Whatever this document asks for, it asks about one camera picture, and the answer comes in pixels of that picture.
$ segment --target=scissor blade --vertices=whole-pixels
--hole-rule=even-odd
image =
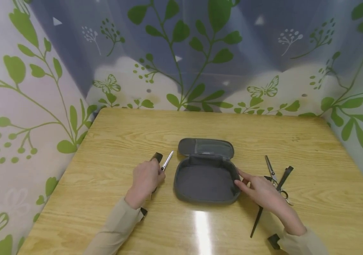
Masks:
[[[162,171],[164,171],[164,170],[166,169],[167,164],[169,163],[169,160],[170,160],[170,158],[172,157],[173,153],[174,153],[174,151],[172,151],[172,152],[169,154],[169,156],[167,157],[166,161],[164,162],[164,164],[163,164],[163,166],[162,166],[162,168],[161,168],[161,169],[162,169]]]

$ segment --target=beige sleeve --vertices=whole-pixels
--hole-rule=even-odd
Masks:
[[[280,237],[279,246],[290,255],[329,254],[321,239],[308,227],[307,232],[302,236],[293,236],[284,230]]]
[[[104,226],[88,245],[84,255],[115,255],[142,218],[140,208],[131,208],[125,199],[121,198]]]

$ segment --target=right hand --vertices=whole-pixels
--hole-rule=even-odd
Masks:
[[[264,207],[275,215],[289,207],[286,200],[279,194],[272,183],[263,176],[250,175],[240,169],[238,169],[238,173],[243,177],[243,180],[235,180],[235,185],[259,206]]]

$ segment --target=scissors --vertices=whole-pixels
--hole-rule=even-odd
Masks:
[[[165,170],[166,170],[166,167],[167,167],[167,164],[169,163],[169,161],[170,161],[170,158],[172,157],[172,155],[173,155],[173,153],[174,153],[174,151],[172,151],[170,154],[169,154],[169,156],[167,157],[167,159],[166,159],[166,161],[164,162],[164,164],[163,164],[163,166],[162,167],[160,167],[160,171],[162,171],[162,172],[164,172]],[[152,199],[152,194],[153,193],[155,193],[155,191],[157,190],[157,187],[155,188],[155,190],[150,194],[150,199]]]
[[[278,188],[278,179],[277,177],[275,176],[275,172],[274,170],[272,169],[272,166],[271,166],[271,162],[269,161],[268,159],[268,156],[265,155],[265,161],[267,162],[267,166],[268,166],[268,170],[269,170],[269,173],[271,175],[271,182],[272,182],[272,185],[274,185],[275,188]],[[281,194],[281,196],[283,196],[283,198],[286,200],[286,202],[290,205],[290,206],[293,206],[293,204],[291,202],[289,202],[289,199],[288,199],[288,193],[286,191],[284,191],[281,187],[279,189],[277,189],[278,192]]]

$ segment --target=sleeve cuff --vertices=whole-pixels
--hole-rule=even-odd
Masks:
[[[133,209],[123,197],[115,204],[106,220],[105,227],[109,231],[127,232],[131,231],[142,218],[140,208]]]

